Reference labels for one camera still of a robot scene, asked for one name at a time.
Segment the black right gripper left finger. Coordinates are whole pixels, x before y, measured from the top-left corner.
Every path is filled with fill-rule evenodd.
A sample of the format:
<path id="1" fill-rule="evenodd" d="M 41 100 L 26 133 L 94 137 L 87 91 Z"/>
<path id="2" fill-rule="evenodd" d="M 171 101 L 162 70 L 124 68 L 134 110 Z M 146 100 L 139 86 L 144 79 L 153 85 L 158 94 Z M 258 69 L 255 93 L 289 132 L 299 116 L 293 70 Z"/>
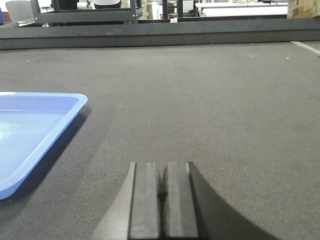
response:
<path id="1" fill-rule="evenodd" d="M 130 163 L 120 191 L 89 238 L 160 239 L 159 180 L 155 163 Z"/>

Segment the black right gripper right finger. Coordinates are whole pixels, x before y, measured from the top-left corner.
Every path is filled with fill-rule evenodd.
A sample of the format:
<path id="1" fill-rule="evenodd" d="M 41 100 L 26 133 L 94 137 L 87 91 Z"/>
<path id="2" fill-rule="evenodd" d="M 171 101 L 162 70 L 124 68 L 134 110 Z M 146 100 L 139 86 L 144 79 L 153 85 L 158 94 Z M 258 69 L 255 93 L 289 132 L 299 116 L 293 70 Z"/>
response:
<path id="1" fill-rule="evenodd" d="M 163 174 L 166 240 L 274 240 L 231 207 L 192 162 L 170 162 Z"/>

